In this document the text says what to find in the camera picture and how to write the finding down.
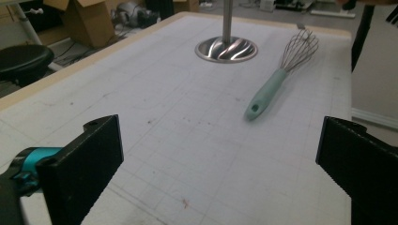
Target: black stool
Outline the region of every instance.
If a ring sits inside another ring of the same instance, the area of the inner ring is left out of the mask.
[[[0,51],[0,81],[20,87],[40,80],[54,59],[54,53],[42,45],[13,46]]]

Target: whisk loop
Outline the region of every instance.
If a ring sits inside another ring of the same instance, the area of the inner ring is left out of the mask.
[[[246,118],[249,120],[257,118],[272,101],[288,73],[308,62],[317,49],[318,38],[313,35],[313,32],[303,29],[297,35],[292,36],[284,48],[280,68],[255,94],[245,112]]]

